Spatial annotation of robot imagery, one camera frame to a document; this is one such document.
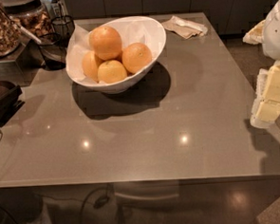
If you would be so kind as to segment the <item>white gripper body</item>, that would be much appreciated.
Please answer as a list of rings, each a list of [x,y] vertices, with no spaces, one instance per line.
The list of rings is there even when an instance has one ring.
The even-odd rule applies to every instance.
[[[266,17],[263,26],[262,47],[267,57],[280,60],[280,0]]]

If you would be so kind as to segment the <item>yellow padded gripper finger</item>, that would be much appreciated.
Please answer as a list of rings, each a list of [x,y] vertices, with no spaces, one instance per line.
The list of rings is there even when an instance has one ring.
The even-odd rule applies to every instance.
[[[250,124],[268,129],[280,116],[280,61],[269,70],[259,70],[255,93]]]

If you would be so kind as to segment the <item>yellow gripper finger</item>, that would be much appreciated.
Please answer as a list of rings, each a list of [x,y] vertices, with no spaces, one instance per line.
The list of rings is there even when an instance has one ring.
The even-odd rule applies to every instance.
[[[260,21],[256,24],[252,29],[250,29],[242,41],[249,45],[261,44],[263,40],[263,28],[264,28],[265,20]]]

